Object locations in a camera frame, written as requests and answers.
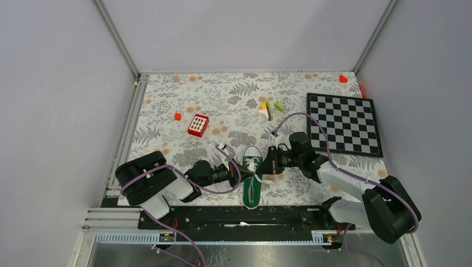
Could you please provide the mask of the white shoelace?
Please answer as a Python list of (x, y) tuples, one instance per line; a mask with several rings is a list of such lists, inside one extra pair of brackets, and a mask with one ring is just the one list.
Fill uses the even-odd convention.
[(261, 179), (255, 172), (262, 162), (261, 156), (243, 156), (243, 164), (247, 170), (253, 173), (253, 177), (261, 184), (274, 184), (269, 179)]

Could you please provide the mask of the green white sneaker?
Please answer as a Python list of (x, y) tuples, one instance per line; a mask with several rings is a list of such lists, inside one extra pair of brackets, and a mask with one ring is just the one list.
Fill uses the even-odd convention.
[[(248, 146), (243, 152), (243, 156), (261, 156), (260, 150), (255, 146)], [(244, 181), (243, 185), (243, 204), (247, 209), (255, 209), (260, 204), (260, 194), (262, 184), (259, 183), (254, 177)]]

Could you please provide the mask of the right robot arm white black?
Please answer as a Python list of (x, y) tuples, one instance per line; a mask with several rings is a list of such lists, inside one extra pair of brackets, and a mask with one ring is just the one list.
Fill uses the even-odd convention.
[(381, 240), (393, 244), (404, 234), (419, 227), (422, 215), (394, 176), (374, 180), (349, 171), (330, 157), (319, 154), (304, 132), (288, 138), (287, 149), (271, 146), (256, 168), (258, 176), (281, 174), (286, 168), (298, 168), (303, 176), (319, 184), (334, 186), (353, 196), (355, 201), (331, 198), (319, 214), (320, 224), (333, 229), (339, 223), (371, 229)]

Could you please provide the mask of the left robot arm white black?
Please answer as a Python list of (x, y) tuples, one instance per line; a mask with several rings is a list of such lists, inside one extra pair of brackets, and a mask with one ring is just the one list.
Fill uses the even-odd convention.
[(199, 160), (183, 173), (167, 164), (159, 151), (124, 163), (115, 170), (120, 194), (129, 205), (139, 206), (150, 214), (151, 221), (161, 229), (170, 226), (173, 220), (170, 205), (164, 197), (166, 192), (182, 202), (191, 202), (201, 196), (202, 188), (227, 181), (234, 191), (253, 175), (253, 168), (247, 169), (233, 159), (226, 159), (219, 166)]

